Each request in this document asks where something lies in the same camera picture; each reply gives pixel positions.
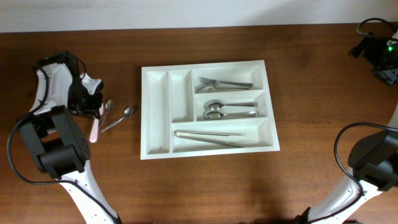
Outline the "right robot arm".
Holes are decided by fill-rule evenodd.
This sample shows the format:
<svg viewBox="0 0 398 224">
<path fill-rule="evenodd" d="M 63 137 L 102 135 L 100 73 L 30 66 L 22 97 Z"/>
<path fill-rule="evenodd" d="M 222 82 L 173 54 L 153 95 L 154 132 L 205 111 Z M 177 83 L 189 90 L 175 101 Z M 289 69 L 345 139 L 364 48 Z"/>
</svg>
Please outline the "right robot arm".
<svg viewBox="0 0 398 224">
<path fill-rule="evenodd" d="M 372 73 L 388 86 L 397 85 L 397 35 L 380 37 L 365 34 L 350 50 L 354 57 L 363 56 L 373 65 Z M 388 125 L 353 123 L 337 135 L 341 138 L 350 128 L 369 127 L 378 131 L 360 139 L 352 148 L 345 169 L 333 148 L 335 161 L 344 173 L 343 179 L 321 203 L 308 207 L 294 223 L 347 223 L 349 217 L 365 202 L 397 187 L 397 114 Z"/>
</svg>

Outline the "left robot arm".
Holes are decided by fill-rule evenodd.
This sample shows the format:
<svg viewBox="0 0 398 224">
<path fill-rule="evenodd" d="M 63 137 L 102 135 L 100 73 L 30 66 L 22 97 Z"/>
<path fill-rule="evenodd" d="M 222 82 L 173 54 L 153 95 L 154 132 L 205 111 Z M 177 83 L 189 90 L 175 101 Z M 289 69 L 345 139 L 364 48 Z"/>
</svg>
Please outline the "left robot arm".
<svg viewBox="0 0 398 224">
<path fill-rule="evenodd" d="M 90 143 L 96 142 L 103 113 L 103 82 L 92 79 L 86 65 L 68 51 L 38 60 L 38 85 L 30 111 L 13 127 L 38 170 L 61 185 L 87 223 L 120 223 L 91 170 Z"/>
</svg>

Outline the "white plastic cutlery tray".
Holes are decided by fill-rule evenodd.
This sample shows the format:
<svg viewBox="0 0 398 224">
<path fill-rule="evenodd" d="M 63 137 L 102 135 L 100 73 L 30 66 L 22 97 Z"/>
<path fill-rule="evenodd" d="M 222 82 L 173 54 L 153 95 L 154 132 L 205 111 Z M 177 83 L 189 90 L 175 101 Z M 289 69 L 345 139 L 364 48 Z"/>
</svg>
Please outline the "white plastic cutlery tray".
<svg viewBox="0 0 398 224">
<path fill-rule="evenodd" d="M 144 67 L 141 159 L 280 149 L 262 60 Z"/>
</svg>

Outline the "steel kitchen tongs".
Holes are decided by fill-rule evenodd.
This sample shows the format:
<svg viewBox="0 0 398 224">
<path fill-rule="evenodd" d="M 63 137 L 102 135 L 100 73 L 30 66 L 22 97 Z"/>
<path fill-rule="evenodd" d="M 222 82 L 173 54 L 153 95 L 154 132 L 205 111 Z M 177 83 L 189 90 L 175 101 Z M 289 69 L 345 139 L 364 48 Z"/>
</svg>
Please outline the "steel kitchen tongs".
<svg viewBox="0 0 398 224">
<path fill-rule="evenodd" d="M 174 135 L 177 138 L 189 139 L 193 141 L 201 141 L 208 142 L 212 144 L 219 144 L 223 146 L 231 146 L 231 147 L 243 147 L 241 144 L 230 142 L 230 141 L 222 141 L 219 139 L 215 139 L 215 137 L 239 137 L 242 138 L 244 135 L 239 133 L 215 133 L 215 132 L 203 132 L 203 131 L 182 131 L 176 130 L 174 131 Z"/>
</svg>

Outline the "steel fork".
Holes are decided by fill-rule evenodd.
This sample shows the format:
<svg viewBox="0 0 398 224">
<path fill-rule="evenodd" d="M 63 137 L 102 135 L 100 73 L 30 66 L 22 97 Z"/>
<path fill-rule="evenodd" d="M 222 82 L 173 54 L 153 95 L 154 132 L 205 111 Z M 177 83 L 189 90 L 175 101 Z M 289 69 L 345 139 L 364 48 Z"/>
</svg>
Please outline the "steel fork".
<svg viewBox="0 0 398 224">
<path fill-rule="evenodd" d="M 218 80 L 204 78 L 204 77 L 200 77 L 200 81 L 206 85 L 227 84 L 227 85 L 240 86 L 243 88 L 252 88 L 253 87 L 252 83 L 226 82 L 226 81 L 218 81 Z"/>
<path fill-rule="evenodd" d="M 240 91 L 240 90 L 250 90 L 250 88 L 245 87 L 235 87 L 235 86 L 214 86 L 199 84 L 195 88 L 195 93 L 210 93 L 210 92 L 221 92 L 221 91 Z"/>
</svg>

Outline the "small teaspoon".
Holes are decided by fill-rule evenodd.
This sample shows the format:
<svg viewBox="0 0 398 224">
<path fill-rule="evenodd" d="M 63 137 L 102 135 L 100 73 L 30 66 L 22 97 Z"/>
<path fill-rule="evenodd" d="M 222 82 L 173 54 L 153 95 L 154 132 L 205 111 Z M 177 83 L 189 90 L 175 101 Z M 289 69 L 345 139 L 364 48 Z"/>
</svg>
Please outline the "small teaspoon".
<svg viewBox="0 0 398 224">
<path fill-rule="evenodd" d="M 99 126 L 98 126 L 98 127 L 100 127 L 100 126 L 104 123 L 104 121 L 105 121 L 105 119 L 106 119 L 108 113 L 109 113 L 111 110 L 114 109 L 114 102 L 113 102 L 113 100 L 107 100 L 107 102 L 106 102 L 104 108 L 105 108 L 105 114 L 104 114 L 103 118 L 100 120 Z"/>
</svg>

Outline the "pink plastic knife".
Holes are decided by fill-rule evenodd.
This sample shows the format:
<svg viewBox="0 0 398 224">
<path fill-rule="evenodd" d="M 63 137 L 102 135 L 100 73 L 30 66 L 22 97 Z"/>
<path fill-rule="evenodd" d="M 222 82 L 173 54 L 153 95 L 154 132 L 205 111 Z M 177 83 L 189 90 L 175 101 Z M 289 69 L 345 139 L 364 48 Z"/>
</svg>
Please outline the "pink plastic knife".
<svg viewBox="0 0 398 224">
<path fill-rule="evenodd" d="M 99 108 L 99 118 L 95 118 L 90 132 L 90 143 L 95 143 L 98 140 L 98 126 L 100 122 L 101 115 L 103 114 L 104 106 L 101 105 Z"/>
</svg>

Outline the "teaspoon with textured handle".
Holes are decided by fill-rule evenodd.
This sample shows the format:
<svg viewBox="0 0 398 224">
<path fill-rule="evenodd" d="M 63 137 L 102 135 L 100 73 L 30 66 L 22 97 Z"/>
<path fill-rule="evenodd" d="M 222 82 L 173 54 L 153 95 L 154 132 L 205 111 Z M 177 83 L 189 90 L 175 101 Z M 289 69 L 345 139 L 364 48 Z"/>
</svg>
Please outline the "teaspoon with textured handle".
<svg viewBox="0 0 398 224">
<path fill-rule="evenodd" d="M 134 112 L 134 108 L 132 106 L 127 107 L 124 110 L 123 116 L 121 118 L 119 118 L 118 120 L 113 121 L 111 124 L 107 125 L 105 128 L 103 128 L 101 130 L 101 133 L 103 133 L 103 132 L 107 131 L 108 129 L 114 127 L 115 125 L 119 124 L 122 120 L 130 117 L 133 114 L 133 112 Z"/>
</svg>

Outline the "steel tablespoon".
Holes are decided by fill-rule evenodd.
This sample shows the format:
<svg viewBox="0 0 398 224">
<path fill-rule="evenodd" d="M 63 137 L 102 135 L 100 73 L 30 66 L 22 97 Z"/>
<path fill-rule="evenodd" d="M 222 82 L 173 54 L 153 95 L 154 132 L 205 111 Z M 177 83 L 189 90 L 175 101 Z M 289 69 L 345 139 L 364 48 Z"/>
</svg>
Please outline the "steel tablespoon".
<svg viewBox="0 0 398 224">
<path fill-rule="evenodd" d="M 219 119 L 226 119 L 232 117 L 249 117 L 255 118 L 259 116 L 258 111 L 247 111 L 247 112 L 240 112 L 240 113 L 225 113 L 222 111 L 205 111 L 202 114 L 202 118 L 204 120 L 219 120 Z"/>
<path fill-rule="evenodd" d="M 205 111 L 216 111 L 220 110 L 225 106 L 243 106 L 243 107 L 258 107 L 257 102 L 249 102 L 249 103 L 223 103 L 221 100 L 210 100 L 203 104 L 203 108 Z"/>
</svg>

